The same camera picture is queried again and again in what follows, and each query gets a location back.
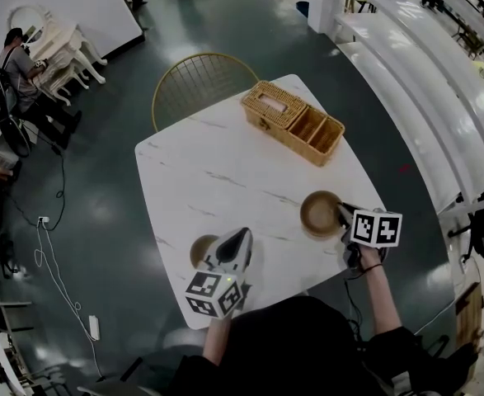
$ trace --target table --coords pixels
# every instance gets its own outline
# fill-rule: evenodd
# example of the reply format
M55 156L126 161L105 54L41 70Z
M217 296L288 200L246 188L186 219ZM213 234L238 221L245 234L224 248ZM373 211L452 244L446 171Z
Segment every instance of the table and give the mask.
M355 1L360 3L360 8L358 13L361 13L363 11L364 5L366 4L366 0L355 0ZM344 7L346 12L354 13L355 12L354 0L345 0Z
M322 109L299 77L274 81ZM367 209L384 208L346 140L316 167L246 121L240 99L229 98L138 144L144 199L168 279L189 327L209 318L183 295L194 275L190 247L204 234L247 226L254 236L244 311L294 296L345 270L340 236L316 239L303 231L299 209L318 190ZM337 119L338 113L332 113Z
M60 28L55 27L49 36L46 36L46 42L40 45L34 53L31 53L33 60L47 59L49 61L49 67L33 79L34 84L48 97L62 100L67 106L71 106L71 103L59 94L59 90L63 89L68 95L71 95L63 86L73 78L83 88L88 89L81 79L81 77L87 79L82 74L83 69L87 69L99 83L106 83L106 79L95 70L90 60L82 52L82 46L88 55L99 64L104 66L108 64L107 60L101 58L92 43L78 29L76 23Z

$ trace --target black cable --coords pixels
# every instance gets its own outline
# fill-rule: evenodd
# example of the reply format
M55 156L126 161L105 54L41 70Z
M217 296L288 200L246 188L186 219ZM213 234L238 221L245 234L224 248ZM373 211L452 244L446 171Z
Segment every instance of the black cable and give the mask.
M363 270L362 273L360 273L357 277L351 277L350 279L347 279L348 281L356 281L357 279L359 279L360 277L364 276L364 274L366 274L368 271L372 270L373 268L375 267L379 267L381 266L382 264L379 263L379 264L376 264L375 266L371 266L371 267L368 267L366 270Z
M355 311L355 317L357 318L356 321L353 319L349 319L348 322L355 326L355 330L354 330L355 340L357 342L362 342L363 339L360 336L360 327L363 324L363 314L360 312L359 307L355 304L353 298L351 297L350 287L348 286L348 280L344 280L344 287L346 288L346 294L348 295L348 300L350 301L350 304Z
M53 232L57 226L59 225L60 223L60 220L62 220L62 215L63 215L63 211L64 209L66 208L66 170L63 168L63 155L62 153L59 153L59 156L60 156L60 167L62 168L62 190L61 191L58 191L56 194L55 194L55 198L62 198L62 209L60 210L60 215L59 215L59 219L57 220L57 222L54 224L54 226L52 228L49 228L47 229L48 232Z
M24 218L24 220L25 220L25 221L26 221L26 222L27 222L27 223L28 223L30 226L33 226L33 227L35 228L35 227L36 227L36 223L31 222L31 221L30 221L30 220L27 218L25 211L24 211L24 210L22 210L22 209L20 208L20 206L18 205L18 203L16 202L16 200L15 200L15 199L14 199L14 198L11 196L11 194L7 194L7 193L5 192L5 196L6 196L7 198L9 198L9 200L11 200L11 201L12 201L12 203L14 204L14 206L16 207L16 209L17 209L17 210L20 212L20 214L21 214L21 216Z
M62 220L63 211L66 208L66 194L65 194L65 191L66 191L66 170L65 170L65 168L63 166L63 155L62 155L62 153L58 152L57 155L60 156L60 167L62 169L62 189L60 191L58 191L55 194L54 197L57 198L57 199L62 199L62 208L60 209L59 219L57 220L57 222L54 224L54 226L52 228L49 228L48 229L49 232L53 232L57 228L57 226L60 223L60 220ZM5 195L12 201L12 203L14 204L14 206L16 207L16 209L20 212L20 214L24 218L24 220L30 226L37 227L37 224L36 223L33 223L32 221L29 220L29 218L27 217L25 211L18 205L18 203L16 202L16 200L10 194L8 194L6 192L5 192Z
M42 136L39 136L34 130L31 130L29 128L26 128L26 130L29 130L37 139L42 139L45 143L47 143L50 147L56 147L55 144L52 142L49 142L47 139L43 138Z

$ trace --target bowl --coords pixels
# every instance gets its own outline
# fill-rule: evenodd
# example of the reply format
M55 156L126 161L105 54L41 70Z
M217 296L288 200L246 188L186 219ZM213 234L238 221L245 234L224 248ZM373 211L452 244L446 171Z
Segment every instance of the bowl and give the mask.
M314 236L334 235L341 228L340 202L341 199L329 191L316 191L308 195L300 207L302 225Z
M207 253L207 249L216 239L218 239L218 236L215 234L205 234L192 243L192 247L190 247L190 262L194 268L198 268L200 261L203 261Z

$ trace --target dark gray floor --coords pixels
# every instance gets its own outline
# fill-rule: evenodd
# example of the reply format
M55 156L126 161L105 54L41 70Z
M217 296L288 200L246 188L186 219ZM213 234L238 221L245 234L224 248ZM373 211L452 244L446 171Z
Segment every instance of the dark gray floor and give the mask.
M308 29L306 19L283 0L146 0L139 19L145 43L104 68L107 84L91 80L74 106L84 112L65 154L67 206L52 233L62 277L87 320L95 314L102 339L96 351L105 375L119 374L137 357L156 352L164 334L184 326L169 286L139 183L134 146L153 134L150 104L157 81L177 60L201 51L232 54L260 78L296 73L328 113L346 126L346 139L389 210L403 213L400 246L386 268L402 320L416 330L453 299L449 263L425 185L402 138L375 95L335 46ZM24 162L13 195L27 214L59 212L59 158L39 144ZM5 299L29 299L37 325L20 333L32 370L63 365L71 388L96 379L92 352L77 320L49 273L38 269L35 228L7 203L5 224L25 274L1 283ZM342 277L311 293L349 313ZM370 313L364 283L351 293ZM427 340L454 335L450 309L425 330ZM152 383L153 371L137 375Z

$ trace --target woven storage box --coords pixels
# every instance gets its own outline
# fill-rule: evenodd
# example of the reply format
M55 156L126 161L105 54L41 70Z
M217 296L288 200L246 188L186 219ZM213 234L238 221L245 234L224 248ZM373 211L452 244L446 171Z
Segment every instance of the woven storage box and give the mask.
M242 105L251 124L319 167L345 131L338 120L269 82L257 83Z
M242 104L247 117L253 114L264 118L268 125L278 129L287 129L306 108L305 101L266 81L259 81Z

